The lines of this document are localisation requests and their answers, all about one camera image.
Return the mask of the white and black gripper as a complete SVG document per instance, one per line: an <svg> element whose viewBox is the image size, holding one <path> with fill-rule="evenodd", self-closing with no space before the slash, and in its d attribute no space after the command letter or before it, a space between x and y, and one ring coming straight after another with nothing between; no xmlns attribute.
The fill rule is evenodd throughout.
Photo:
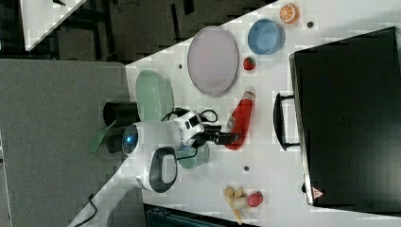
<svg viewBox="0 0 401 227"><path fill-rule="evenodd" d="M198 136L204 131L221 131L220 125L207 125L212 123L205 114L200 114L195 111L188 111L184 114L179 114L176 122L181 129L182 146L191 147ZM237 133L219 133L215 143L217 145L231 145L241 138Z"/></svg>

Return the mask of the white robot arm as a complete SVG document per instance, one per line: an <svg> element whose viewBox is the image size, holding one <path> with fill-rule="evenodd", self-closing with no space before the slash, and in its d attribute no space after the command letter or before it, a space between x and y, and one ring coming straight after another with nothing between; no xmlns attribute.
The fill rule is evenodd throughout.
<svg viewBox="0 0 401 227"><path fill-rule="evenodd" d="M176 152L198 149L211 141L231 145L241 137L239 132L223 132L221 126L201 113L175 108L174 119L142 121L129 125L122 136L122 149L127 158L113 176L78 212L68 227L107 227L110 214L133 189L165 193L174 181L163 179L166 156L173 159L172 169L178 169Z"/></svg>

